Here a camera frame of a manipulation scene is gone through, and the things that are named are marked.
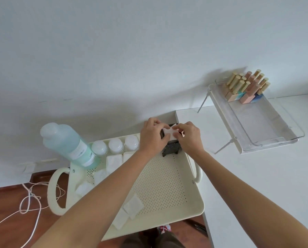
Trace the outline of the cluster of gold-capped polish bottles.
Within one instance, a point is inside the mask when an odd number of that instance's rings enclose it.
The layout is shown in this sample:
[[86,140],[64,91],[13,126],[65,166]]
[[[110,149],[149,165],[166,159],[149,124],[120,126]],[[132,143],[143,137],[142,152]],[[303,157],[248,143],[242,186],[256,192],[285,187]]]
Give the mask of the cluster of gold-capped polish bottles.
[[227,102],[238,101],[241,104],[255,102],[262,98],[264,91],[269,87],[269,78],[265,77],[260,69],[254,73],[232,72],[222,84],[219,85],[221,95]]

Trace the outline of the dark speckled pad holder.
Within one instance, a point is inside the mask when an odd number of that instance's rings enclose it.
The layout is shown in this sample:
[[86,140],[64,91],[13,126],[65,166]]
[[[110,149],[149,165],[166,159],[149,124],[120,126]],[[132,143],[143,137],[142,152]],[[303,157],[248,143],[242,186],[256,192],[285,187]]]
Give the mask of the dark speckled pad holder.
[[[178,125],[178,123],[169,124],[169,126],[172,126],[172,125]],[[168,154],[178,154],[181,150],[182,150],[182,147],[181,147],[178,140],[168,141],[167,145],[162,150],[162,156],[165,157]]]

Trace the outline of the cream perforated cart tray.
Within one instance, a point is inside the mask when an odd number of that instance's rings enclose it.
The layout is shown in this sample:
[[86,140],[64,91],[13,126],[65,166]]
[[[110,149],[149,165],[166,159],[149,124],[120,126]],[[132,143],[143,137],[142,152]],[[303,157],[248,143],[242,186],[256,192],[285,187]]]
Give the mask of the cream perforated cart tray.
[[[93,169],[70,163],[69,168],[60,168],[54,172],[47,190],[48,205],[54,214],[63,215],[81,199],[76,194],[79,185],[83,182],[94,184],[93,172],[106,168],[106,157],[99,158],[99,161],[98,166]],[[198,164],[194,165],[196,176],[189,156],[182,150],[178,154],[168,154],[165,157],[158,154],[152,158],[125,200],[127,203],[133,195],[137,195],[144,208],[133,220],[129,218],[121,229],[111,225],[102,241],[201,215],[205,204],[197,185],[202,179],[202,170]],[[69,174],[65,208],[61,208],[56,199],[56,186],[62,173]]]

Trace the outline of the person's right hand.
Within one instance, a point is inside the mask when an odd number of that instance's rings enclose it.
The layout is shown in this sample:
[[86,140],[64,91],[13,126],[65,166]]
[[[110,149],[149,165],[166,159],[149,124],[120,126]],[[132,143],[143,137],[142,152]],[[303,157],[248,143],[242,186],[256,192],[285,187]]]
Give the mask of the person's right hand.
[[186,152],[191,158],[194,158],[205,151],[201,140],[200,129],[191,121],[184,124],[180,123],[175,126],[184,129],[185,136],[176,138],[184,152]]

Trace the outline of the scattered white cotton pads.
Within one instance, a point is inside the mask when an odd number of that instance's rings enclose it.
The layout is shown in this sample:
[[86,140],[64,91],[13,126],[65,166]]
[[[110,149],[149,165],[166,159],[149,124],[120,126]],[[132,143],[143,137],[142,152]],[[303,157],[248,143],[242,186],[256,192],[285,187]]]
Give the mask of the scattered white cotton pads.
[[120,230],[128,219],[134,219],[144,208],[136,195],[123,207],[127,193],[131,191],[140,172],[148,163],[148,159],[142,158],[138,153],[139,151],[107,156],[106,168],[93,172],[94,183],[84,181],[75,190],[75,194],[80,198],[90,193],[90,205],[96,206],[94,213],[98,212],[104,217],[114,216],[109,224],[117,230]]

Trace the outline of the white square cotton pad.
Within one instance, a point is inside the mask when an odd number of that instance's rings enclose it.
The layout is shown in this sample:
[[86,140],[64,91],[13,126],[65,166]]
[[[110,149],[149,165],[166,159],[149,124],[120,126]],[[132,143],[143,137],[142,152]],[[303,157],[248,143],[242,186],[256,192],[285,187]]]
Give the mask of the white square cotton pad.
[[177,138],[173,136],[173,126],[170,126],[171,128],[170,129],[163,129],[163,132],[161,132],[161,138],[164,138],[165,135],[169,134],[170,135],[170,138],[169,138],[169,141],[176,141]]

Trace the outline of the person's dark trousers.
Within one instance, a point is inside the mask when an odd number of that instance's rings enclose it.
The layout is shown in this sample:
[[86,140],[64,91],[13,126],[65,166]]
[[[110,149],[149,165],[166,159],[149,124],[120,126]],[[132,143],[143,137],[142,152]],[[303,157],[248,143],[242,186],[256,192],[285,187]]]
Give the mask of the person's dark trousers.
[[119,248],[186,248],[170,231],[163,234],[146,236],[143,233],[129,235]]

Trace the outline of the person's right forearm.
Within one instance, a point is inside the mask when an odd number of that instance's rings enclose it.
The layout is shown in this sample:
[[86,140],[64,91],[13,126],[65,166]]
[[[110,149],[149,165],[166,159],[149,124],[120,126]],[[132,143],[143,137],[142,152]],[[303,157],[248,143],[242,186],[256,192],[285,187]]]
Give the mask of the person's right forearm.
[[308,248],[308,229],[203,149],[189,152],[257,248]]

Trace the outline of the large bottle of blue liquid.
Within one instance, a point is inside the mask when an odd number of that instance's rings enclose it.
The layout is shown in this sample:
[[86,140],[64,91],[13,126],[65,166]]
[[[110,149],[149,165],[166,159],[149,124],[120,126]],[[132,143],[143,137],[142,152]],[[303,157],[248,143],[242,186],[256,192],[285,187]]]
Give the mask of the large bottle of blue liquid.
[[91,145],[69,125],[48,123],[42,126],[40,134],[45,147],[60,154],[74,165],[86,170],[99,165],[100,158],[92,151]]

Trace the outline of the person's left hand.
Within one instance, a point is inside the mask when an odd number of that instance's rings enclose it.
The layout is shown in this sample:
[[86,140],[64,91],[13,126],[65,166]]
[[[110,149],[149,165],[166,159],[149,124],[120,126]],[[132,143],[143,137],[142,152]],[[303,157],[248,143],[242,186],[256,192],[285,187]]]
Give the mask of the person's left hand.
[[167,134],[161,139],[158,132],[158,124],[166,124],[159,119],[150,117],[144,122],[144,126],[140,132],[140,151],[144,152],[148,157],[152,158],[167,145],[170,135]]

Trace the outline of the small white-lidded jar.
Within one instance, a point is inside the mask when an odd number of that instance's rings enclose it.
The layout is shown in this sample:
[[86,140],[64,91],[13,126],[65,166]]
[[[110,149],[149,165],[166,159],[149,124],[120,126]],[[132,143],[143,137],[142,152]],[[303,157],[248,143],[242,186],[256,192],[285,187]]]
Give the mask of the small white-lidded jar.
[[106,143],[102,140],[93,142],[91,145],[91,149],[98,157],[106,156],[109,150]]
[[137,151],[139,149],[140,141],[136,135],[128,135],[125,137],[125,151]]
[[110,139],[108,146],[112,154],[122,154],[125,149],[123,141],[121,141],[119,138]]

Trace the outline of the person's left forearm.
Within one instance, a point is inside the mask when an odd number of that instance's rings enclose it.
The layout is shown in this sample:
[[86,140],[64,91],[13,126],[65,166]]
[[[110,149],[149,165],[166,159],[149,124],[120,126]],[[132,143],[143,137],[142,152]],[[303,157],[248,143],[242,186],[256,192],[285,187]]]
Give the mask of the person's left forearm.
[[96,248],[136,179],[158,151],[140,149],[77,201],[32,248]]

